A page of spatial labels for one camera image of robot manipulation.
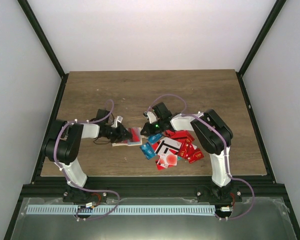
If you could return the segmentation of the white card red circle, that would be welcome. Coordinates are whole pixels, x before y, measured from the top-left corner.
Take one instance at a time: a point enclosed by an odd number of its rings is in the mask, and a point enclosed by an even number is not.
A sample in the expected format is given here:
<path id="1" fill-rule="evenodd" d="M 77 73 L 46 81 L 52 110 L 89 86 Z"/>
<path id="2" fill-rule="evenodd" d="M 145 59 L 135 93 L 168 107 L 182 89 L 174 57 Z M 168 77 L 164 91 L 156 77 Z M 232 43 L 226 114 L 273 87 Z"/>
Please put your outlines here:
<path id="1" fill-rule="evenodd" d="M 172 166 L 176 166 L 178 163 L 178 157 L 175 154 L 161 153 L 159 159 L 156 162 L 158 169 L 167 169 Z"/>

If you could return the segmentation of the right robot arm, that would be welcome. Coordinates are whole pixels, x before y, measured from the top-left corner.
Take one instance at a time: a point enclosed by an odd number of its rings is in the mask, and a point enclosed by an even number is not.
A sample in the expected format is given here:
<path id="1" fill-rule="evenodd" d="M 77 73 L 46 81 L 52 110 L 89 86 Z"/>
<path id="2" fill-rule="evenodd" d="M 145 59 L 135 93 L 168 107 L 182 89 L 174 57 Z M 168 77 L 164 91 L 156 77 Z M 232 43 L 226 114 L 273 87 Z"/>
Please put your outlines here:
<path id="1" fill-rule="evenodd" d="M 212 167 L 211 194 L 219 202 L 230 197 L 233 188 L 229 153 L 233 132 L 213 109 L 205 112 L 171 113 L 163 102 L 143 113 L 147 122 L 141 134 L 152 136 L 164 131 L 192 131 L 202 148 L 209 153 Z"/>

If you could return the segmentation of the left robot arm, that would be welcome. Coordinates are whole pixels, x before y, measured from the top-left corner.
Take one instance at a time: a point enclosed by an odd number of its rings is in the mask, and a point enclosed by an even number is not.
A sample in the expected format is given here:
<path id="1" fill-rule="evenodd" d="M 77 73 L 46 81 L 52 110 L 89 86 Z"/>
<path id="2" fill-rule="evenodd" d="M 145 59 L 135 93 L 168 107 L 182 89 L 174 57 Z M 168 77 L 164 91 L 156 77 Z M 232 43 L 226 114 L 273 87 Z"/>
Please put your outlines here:
<path id="1" fill-rule="evenodd" d="M 92 193 L 110 193 L 110 190 L 92 190 L 86 185 L 88 176 L 83 172 L 78 160 L 82 139 L 106 138 L 110 143 L 120 143 L 132 138 L 123 126 L 123 118 L 117 116 L 109 123 L 113 114 L 99 109 L 96 117 L 85 122 L 57 119 L 53 122 L 48 137 L 41 148 L 42 154 L 59 168 L 67 184 L 75 188 L 74 195 L 79 201 L 87 202 Z"/>

